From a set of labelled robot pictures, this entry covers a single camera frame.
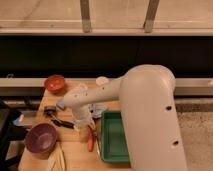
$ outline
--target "floor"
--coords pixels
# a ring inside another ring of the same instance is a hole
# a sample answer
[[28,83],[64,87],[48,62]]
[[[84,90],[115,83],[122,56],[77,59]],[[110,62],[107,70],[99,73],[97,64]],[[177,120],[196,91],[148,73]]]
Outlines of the floor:
[[[213,99],[176,99],[176,108],[189,171],[212,171]],[[22,150],[23,142],[12,142],[8,156]]]
[[[17,125],[29,128],[33,124],[33,121],[34,121],[34,118],[36,115],[36,111],[24,110],[24,111],[22,111],[22,114],[24,115],[23,120],[21,122],[18,122],[18,120],[16,120],[14,123]],[[23,152],[23,150],[24,150],[24,141],[12,141],[10,143],[7,158],[9,159],[18,154],[21,154]],[[10,169],[11,169],[11,171],[18,171],[18,164],[12,166]]]

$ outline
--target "plastic tray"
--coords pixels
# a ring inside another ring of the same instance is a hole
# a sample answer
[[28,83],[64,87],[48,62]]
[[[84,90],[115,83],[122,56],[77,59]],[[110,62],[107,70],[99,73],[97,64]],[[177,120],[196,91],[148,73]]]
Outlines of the plastic tray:
[[101,119],[101,159],[104,162],[129,162],[129,154],[119,111],[106,111]]

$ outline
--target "metal rod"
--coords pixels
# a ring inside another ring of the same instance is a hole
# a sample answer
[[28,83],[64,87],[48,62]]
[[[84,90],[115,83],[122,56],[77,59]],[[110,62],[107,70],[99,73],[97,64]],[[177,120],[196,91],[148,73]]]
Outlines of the metal rod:
[[90,33],[92,31],[92,27],[90,21],[89,0],[80,0],[80,6],[83,32]]
[[144,23],[144,29],[146,33],[152,32],[159,1],[160,0],[149,0],[149,6]]

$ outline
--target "wooden countertop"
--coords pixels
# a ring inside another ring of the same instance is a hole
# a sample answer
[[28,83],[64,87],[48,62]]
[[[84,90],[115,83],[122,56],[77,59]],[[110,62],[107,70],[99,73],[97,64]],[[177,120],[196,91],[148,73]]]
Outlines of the wooden countertop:
[[[95,87],[95,82],[92,80],[82,81],[87,84],[89,88]],[[80,81],[69,80],[67,81],[67,90],[72,89],[76,85],[78,85]],[[66,91],[61,92],[60,94],[53,95],[48,91],[45,91],[44,96],[42,98],[40,107],[38,109],[35,124],[41,122],[51,123],[49,118],[45,118],[43,116],[43,109],[45,105],[55,105],[56,101],[60,99]],[[108,109],[118,110],[119,104],[118,102],[109,102],[106,103]],[[57,115],[60,119],[63,120],[72,120],[72,112],[70,109],[66,109],[65,111],[58,111]],[[67,171],[131,171],[130,164],[128,163],[119,163],[119,164],[109,164],[104,163],[99,155],[97,150],[97,144],[94,146],[93,152],[88,152],[87,144],[79,142],[78,133],[72,129],[56,127],[59,133],[59,141],[61,142],[61,147],[64,151],[65,162]],[[35,158],[26,148],[24,149],[24,153],[22,159],[19,164],[20,171],[43,171],[47,165],[47,160],[41,160]]]

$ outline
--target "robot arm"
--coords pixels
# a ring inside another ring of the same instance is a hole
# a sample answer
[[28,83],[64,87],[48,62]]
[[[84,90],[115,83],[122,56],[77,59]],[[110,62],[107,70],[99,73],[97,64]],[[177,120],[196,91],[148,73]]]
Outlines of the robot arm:
[[67,93],[64,102],[82,126],[91,121],[86,104],[118,99],[133,170],[187,171],[174,87],[167,68],[141,65],[95,89]]

